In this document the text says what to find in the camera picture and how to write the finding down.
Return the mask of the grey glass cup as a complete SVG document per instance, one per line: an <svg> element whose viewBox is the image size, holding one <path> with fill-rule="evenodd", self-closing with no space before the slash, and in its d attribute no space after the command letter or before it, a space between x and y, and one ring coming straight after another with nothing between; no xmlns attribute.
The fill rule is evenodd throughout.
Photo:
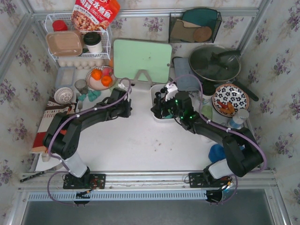
<svg viewBox="0 0 300 225"><path fill-rule="evenodd" d="M89 91L89 89L88 89L88 85L87 85L87 83L86 83L86 80L84 80L84 79L79 79L79 80L77 80L76 82L75 82L75 88L78 90L78 92L80 93L80 94L88 94L88 91Z"/></svg>

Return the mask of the white round strainer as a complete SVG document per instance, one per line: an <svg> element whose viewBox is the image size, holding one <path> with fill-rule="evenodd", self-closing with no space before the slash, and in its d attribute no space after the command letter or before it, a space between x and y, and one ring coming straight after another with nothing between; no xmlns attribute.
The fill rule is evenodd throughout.
<svg viewBox="0 0 300 225"><path fill-rule="evenodd" d="M73 97L73 91L69 87L62 87L56 90L54 100L58 104L68 104Z"/></svg>

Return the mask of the pink fruit plate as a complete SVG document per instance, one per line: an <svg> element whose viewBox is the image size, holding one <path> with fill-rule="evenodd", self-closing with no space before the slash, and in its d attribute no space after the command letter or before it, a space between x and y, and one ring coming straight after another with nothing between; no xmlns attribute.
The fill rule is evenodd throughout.
<svg viewBox="0 0 300 225"><path fill-rule="evenodd" d="M113 72L110 66L95 67L87 74L85 81L93 90L110 89L117 82Z"/></svg>

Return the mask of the floral patterned plate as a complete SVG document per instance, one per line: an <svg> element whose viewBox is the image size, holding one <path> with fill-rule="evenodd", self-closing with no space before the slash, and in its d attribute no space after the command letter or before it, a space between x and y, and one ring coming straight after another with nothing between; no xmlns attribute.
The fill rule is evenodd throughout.
<svg viewBox="0 0 300 225"><path fill-rule="evenodd" d="M214 109L228 118L233 117L240 109L248 110L250 102L248 95L233 84L217 87L211 101Z"/></svg>

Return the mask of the black frying pan with lid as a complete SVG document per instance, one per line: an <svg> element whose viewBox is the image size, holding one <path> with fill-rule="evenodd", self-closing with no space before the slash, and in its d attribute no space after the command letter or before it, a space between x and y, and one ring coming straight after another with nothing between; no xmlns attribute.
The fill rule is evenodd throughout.
<svg viewBox="0 0 300 225"><path fill-rule="evenodd" d="M237 78L241 71L240 56L240 50L229 50L220 45L202 45L191 52L188 62L200 81L232 83L257 102L259 97Z"/></svg>

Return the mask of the brown square container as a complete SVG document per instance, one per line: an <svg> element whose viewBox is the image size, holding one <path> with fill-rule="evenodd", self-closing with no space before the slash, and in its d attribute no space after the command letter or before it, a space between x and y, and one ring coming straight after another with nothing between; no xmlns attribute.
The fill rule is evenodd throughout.
<svg viewBox="0 0 300 225"><path fill-rule="evenodd" d="M50 53L57 57L75 57L83 52L83 38L77 30L48 33L46 42Z"/></svg>

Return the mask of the red jar lid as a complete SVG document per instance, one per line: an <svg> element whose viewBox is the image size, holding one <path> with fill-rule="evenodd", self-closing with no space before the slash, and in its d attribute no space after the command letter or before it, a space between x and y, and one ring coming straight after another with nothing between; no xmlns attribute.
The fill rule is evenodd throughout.
<svg viewBox="0 0 300 225"><path fill-rule="evenodd" d="M68 30L68 26L66 25L66 23L63 20L56 20L52 23L52 28L54 32L57 31L67 31Z"/></svg>

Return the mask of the green cutting board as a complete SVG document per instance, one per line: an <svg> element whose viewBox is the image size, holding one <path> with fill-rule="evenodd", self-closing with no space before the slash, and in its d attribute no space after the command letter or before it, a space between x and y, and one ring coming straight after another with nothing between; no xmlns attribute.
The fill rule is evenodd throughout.
<svg viewBox="0 0 300 225"><path fill-rule="evenodd" d="M170 44L116 39L113 42L114 76L134 80L140 70L145 70L153 83L166 83L171 54Z"/></svg>

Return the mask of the white coffee cup black lid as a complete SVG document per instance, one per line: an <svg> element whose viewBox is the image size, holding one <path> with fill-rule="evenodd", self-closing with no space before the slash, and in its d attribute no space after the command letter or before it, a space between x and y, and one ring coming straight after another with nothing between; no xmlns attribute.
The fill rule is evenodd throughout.
<svg viewBox="0 0 300 225"><path fill-rule="evenodd" d="M87 32L83 36L83 41L90 53L101 53L103 51L102 38L97 32Z"/></svg>

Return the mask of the green cup right side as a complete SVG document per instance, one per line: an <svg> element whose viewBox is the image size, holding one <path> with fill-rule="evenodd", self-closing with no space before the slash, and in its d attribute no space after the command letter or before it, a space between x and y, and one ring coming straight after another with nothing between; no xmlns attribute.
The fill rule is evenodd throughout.
<svg viewBox="0 0 300 225"><path fill-rule="evenodd" d="M209 105L202 106L201 113L207 119L212 120L212 118L213 118L213 112L212 112L211 106L209 106Z"/></svg>

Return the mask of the white storage basket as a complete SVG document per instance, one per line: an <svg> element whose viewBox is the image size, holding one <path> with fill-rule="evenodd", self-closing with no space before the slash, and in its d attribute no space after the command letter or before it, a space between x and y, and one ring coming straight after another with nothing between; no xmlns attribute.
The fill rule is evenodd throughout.
<svg viewBox="0 0 300 225"><path fill-rule="evenodd" d="M165 84L156 84L156 85L152 86L150 89L151 104L152 104L152 106L154 105L153 100L155 98L156 93L163 94L165 96L165 100L168 101L168 100L171 100L172 98L175 98L175 95L178 92L179 91L177 90L177 87L175 84L171 85L171 94L168 92L168 88L166 87ZM154 120L158 123L174 122L174 119L157 119L157 118L155 118L153 113L152 113L152 115L153 115Z"/></svg>

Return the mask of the black mesh organizer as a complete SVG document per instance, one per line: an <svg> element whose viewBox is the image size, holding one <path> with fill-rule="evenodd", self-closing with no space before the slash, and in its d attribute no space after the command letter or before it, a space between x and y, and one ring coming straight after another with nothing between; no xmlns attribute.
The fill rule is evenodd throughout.
<svg viewBox="0 0 300 225"><path fill-rule="evenodd" d="M193 8L182 16L169 18L169 43L214 43L222 22L221 13L211 8ZM210 27L211 38L206 42L195 42L193 33L197 28Z"/></svg>

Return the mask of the grey blue rectangular tray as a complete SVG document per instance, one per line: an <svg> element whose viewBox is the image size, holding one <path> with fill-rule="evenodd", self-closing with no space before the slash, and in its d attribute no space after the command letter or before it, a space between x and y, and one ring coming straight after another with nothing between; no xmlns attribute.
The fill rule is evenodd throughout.
<svg viewBox="0 0 300 225"><path fill-rule="evenodd" d="M192 71L189 65L188 58L174 57L172 59L172 63L174 65L175 77L178 78L180 76L184 76L182 78L177 79L176 81L178 91L199 92L200 80Z"/></svg>

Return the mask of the red snack bag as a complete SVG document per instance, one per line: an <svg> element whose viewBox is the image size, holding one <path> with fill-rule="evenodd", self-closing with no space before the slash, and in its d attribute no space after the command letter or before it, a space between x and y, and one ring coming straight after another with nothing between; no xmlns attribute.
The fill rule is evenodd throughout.
<svg viewBox="0 0 300 225"><path fill-rule="evenodd" d="M79 31L106 30L119 11L116 0L77 0L71 22Z"/></svg>

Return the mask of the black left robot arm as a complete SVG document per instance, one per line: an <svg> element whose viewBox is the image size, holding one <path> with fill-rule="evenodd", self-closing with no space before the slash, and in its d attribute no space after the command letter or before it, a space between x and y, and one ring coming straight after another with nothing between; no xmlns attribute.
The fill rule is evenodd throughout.
<svg viewBox="0 0 300 225"><path fill-rule="evenodd" d="M129 91L114 88L111 95L93 108L80 113L57 113L43 139L43 145L51 156L58 157L68 173L65 175L64 189L103 189L104 174L92 174L77 151L83 130L100 122L117 117L128 118L131 114Z"/></svg>

